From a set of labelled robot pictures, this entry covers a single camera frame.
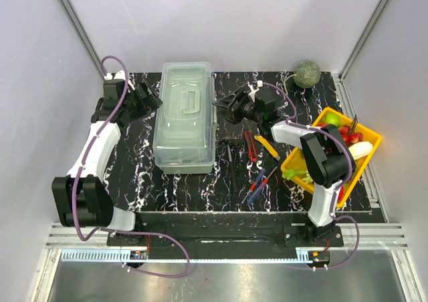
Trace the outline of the steel claw hammer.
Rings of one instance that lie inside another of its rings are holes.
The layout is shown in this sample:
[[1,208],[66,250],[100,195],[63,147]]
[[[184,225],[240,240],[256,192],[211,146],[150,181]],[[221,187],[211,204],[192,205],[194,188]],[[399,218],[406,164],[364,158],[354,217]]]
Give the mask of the steel claw hammer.
[[229,161],[229,175],[230,175],[230,183],[231,183],[231,191],[234,194],[239,193],[239,185],[236,176],[235,163],[233,161],[233,157],[231,154],[231,145],[234,144],[235,139],[230,136],[226,136],[219,140],[220,144],[225,144],[227,147],[227,157]]

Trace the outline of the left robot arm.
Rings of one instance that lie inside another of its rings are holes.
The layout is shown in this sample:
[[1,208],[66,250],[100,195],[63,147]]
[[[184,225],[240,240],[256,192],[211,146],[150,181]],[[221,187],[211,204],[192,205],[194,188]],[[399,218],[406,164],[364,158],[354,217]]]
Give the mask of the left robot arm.
[[138,245],[144,240],[145,229],[135,223],[133,212],[114,206],[102,180],[121,135],[132,122],[151,115],[162,102],[146,82],[134,86],[126,80],[125,71],[107,73],[103,91],[83,150],[64,177],[54,178],[51,189],[62,226],[122,231],[129,245]]

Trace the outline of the black rubber mallet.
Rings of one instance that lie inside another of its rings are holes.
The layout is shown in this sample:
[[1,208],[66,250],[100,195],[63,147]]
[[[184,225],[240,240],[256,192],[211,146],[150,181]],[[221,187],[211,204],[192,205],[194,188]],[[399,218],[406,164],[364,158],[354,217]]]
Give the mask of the black rubber mallet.
[[239,138],[231,138],[231,139],[228,139],[227,143],[230,146],[242,146],[245,144],[245,141],[243,139],[239,139]]

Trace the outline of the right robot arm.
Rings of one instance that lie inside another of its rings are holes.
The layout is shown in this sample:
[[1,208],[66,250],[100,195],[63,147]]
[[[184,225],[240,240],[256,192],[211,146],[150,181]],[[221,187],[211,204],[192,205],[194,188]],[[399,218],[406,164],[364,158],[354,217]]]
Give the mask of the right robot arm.
[[355,163],[332,124],[317,128],[282,119],[269,91],[248,93],[239,88],[213,105],[225,120],[238,124],[247,119],[257,124],[261,135],[271,142],[289,144],[302,151],[304,162],[314,182],[312,204],[308,211],[311,225],[304,229],[305,240],[314,246],[328,238],[327,225],[334,220],[338,193],[352,176]]

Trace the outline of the clear and green toolbox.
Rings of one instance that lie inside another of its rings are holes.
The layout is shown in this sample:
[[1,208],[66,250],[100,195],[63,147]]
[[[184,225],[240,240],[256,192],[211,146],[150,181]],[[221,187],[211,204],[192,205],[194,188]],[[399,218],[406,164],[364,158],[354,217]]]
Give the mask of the clear and green toolbox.
[[166,63],[152,151],[165,174],[209,174],[215,162],[215,88],[210,63]]

